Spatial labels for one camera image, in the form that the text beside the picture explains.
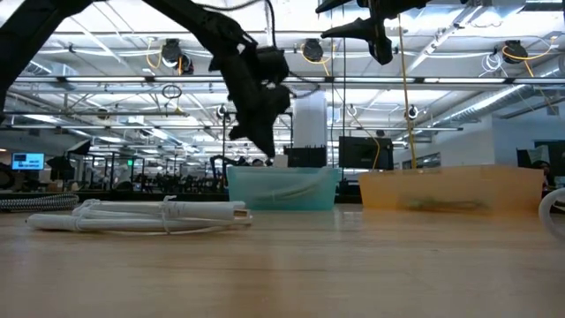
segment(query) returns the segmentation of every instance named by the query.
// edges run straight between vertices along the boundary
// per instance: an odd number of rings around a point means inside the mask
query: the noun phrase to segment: white pillar
[[[320,148],[328,144],[328,104],[320,90],[294,102],[294,148]]]

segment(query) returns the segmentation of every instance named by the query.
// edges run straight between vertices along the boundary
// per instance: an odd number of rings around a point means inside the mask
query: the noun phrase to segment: table surface
[[[535,215],[256,213],[172,236],[0,216],[0,317],[563,317],[565,248]]]

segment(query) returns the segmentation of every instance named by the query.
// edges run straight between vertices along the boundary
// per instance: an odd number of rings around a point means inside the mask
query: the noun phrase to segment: translucent blue container
[[[332,210],[338,181],[331,168],[228,168],[230,200],[256,210]]]

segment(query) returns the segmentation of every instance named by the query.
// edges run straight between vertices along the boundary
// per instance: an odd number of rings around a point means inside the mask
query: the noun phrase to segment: wooden table
[[[30,231],[27,215],[1,215],[0,317],[565,315],[565,248],[535,215],[340,210],[184,236]]]

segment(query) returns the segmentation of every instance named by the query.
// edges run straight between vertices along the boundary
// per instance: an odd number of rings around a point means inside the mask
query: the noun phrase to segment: orange translucent container
[[[535,213],[543,171],[500,165],[367,172],[359,177],[364,208]]]

